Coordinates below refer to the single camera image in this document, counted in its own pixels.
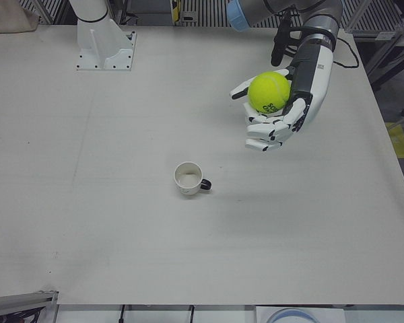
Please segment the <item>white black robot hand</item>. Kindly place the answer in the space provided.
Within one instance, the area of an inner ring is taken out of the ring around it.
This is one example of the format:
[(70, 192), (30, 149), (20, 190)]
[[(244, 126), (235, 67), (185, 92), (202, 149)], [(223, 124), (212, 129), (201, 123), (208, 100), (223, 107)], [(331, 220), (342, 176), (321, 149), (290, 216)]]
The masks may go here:
[(282, 147), (314, 120), (328, 92), (333, 49), (318, 40), (298, 46), (290, 64), (243, 81), (231, 92), (246, 98), (245, 146), (257, 151)]

